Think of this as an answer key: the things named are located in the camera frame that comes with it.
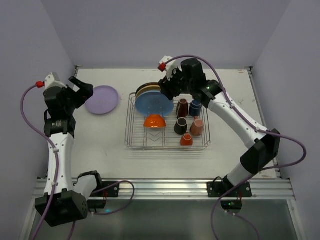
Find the yellow plate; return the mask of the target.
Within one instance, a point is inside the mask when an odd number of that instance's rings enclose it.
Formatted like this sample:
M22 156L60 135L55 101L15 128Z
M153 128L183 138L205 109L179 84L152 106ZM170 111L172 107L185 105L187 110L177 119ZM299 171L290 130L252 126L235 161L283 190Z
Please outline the yellow plate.
M140 95L142 95L143 93L146 93L148 91L158 91L160 92L161 91L161 87L160 86L147 86L147 87L144 87L143 89L141 89L136 95L135 97L138 98Z

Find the purple plate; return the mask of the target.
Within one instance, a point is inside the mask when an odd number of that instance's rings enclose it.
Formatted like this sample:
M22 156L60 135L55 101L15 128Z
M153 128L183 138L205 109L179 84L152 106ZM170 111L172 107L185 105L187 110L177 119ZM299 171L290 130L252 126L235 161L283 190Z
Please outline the purple plate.
M118 91L109 85L100 85L93 88L93 96L86 103L86 110L94 115L105 115L112 112L119 104Z

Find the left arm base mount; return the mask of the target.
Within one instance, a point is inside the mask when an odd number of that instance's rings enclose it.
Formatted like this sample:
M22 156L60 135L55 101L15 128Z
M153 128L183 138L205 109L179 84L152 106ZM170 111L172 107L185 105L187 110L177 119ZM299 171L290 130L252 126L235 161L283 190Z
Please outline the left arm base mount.
M119 196L120 184L110 187L115 183L115 181L103 181L102 186L99 186L91 193L87 201L89 211L96 213L98 210L105 208L107 200Z

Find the green rimmed printed plate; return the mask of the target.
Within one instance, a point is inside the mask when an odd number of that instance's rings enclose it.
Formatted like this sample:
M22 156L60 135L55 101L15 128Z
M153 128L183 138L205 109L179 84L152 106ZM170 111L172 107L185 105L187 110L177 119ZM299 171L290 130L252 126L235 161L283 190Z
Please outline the green rimmed printed plate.
M143 85L141 85L140 87L138 87L138 89L136 90L135 94L138 94L138 92L145 88L145 87L148 87L148 86L158 86L159 87L159 83L158 82L148 82L148 83L145 83Z

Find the blue plate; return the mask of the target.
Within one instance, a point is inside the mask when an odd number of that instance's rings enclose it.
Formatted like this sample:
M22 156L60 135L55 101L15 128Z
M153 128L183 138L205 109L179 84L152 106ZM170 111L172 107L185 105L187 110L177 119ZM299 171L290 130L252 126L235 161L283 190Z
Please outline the blue plate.
M160 91L151 90L142 93L135 99L135 109L143 116L168 116L174 109L174 102Z

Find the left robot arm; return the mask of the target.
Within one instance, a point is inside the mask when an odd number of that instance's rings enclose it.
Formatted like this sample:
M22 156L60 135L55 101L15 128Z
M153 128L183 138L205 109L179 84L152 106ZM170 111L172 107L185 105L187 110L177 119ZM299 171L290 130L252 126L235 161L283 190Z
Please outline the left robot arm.
M88 199L103 186L96 171L81 173L72 181L71 158L75 141L74 111L94 94L93 86L71 76L69 81L78 87L74 91L50 73L44 80L44 101L49 118L44 120L43 133L49 150L47 181L44 194L35 200L37 212L50 227L56 227L88 216Z

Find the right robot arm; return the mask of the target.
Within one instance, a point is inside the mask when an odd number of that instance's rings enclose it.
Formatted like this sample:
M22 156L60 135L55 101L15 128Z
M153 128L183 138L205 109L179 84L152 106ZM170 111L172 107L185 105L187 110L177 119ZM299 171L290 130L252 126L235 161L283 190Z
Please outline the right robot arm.
M180 94L190 94L203 107L218 115L240 137L247 147L239 164L213 187L224 194L236 185L257 175L277 155L280 146L279 132L269 131L243 111L217 80L208 80L202 63L188 58L176 64L175 59L164 56L158 69L166 76L158 84L161 93L169 100Z

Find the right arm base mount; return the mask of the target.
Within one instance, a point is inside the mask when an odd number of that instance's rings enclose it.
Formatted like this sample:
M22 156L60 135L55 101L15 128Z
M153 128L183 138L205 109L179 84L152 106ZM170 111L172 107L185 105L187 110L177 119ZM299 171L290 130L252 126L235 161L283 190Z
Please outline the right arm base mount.
M206 183L209 198L219 198L232 187L233 185L226 177L221 178L220 176ZM243 198L251 198L252 196L251 185L249 182L245 182L225 196L226 198L234 198L233 200L221 200L220 205L225 211L237 214L242 209Z

